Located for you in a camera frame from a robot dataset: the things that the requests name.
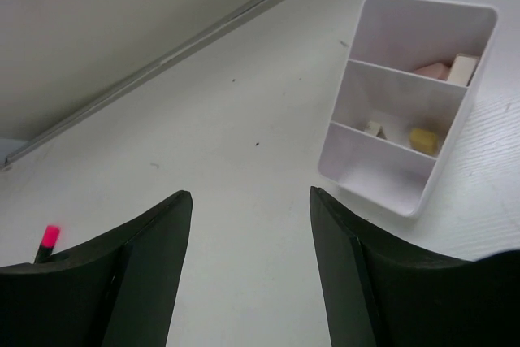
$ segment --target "small white object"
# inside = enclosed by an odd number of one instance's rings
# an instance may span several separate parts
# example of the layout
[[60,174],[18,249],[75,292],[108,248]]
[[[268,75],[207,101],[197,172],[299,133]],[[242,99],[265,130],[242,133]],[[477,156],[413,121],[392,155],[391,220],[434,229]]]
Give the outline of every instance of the small white object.
[[[495,9],[475,4],[365,0],[319,172],[394,213],[420,215],[470,114],[497,20]],[[481,56],[455,64],[470,69],[466,83],[474,73],[470,89],[413,73],[460,53]],[[363,132],[369,121],[384,124],[388,140]],[[439,153],[413,150],[412,128],[434,132]]]
[[452,70],[449,73],[448,83],[452,85],[465,85],[470,83],[471,77],[479,64],[480,57],[458,54],[453,61]]
[[386,136],[383,132],[383,126],[379,122],[369,121],[365,127],[365,133],[370,134],[374,137],[381,137],[386,140]]

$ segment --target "white tray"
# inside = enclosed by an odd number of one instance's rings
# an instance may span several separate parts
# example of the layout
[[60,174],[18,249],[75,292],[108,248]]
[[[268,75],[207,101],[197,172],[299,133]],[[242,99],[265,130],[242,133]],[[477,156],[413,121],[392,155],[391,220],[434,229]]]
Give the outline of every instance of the white tray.
[[[399,215],[420,214],[470,114],[497,21],[489,6],[365,0],[319,172]],[[481,56],[467,87],[410,73],[459,53]],[[387,140],[362,131],[370,120],[383,125]],[[438,155],[411,149],[412,128],[439,136]]]

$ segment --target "table surface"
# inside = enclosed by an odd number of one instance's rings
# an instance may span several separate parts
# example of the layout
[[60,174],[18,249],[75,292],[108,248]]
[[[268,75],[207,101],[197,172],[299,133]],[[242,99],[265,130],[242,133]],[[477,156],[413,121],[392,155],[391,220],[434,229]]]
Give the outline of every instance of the table surface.
[[362,0],[288,0],[0,173],[0,265],[30,262],[192,192],[168,345],[327,346],[308,194],[322,186],[403,239],[460,258],[520,247],[520,3],[424,214],[347,194],[316,166]]

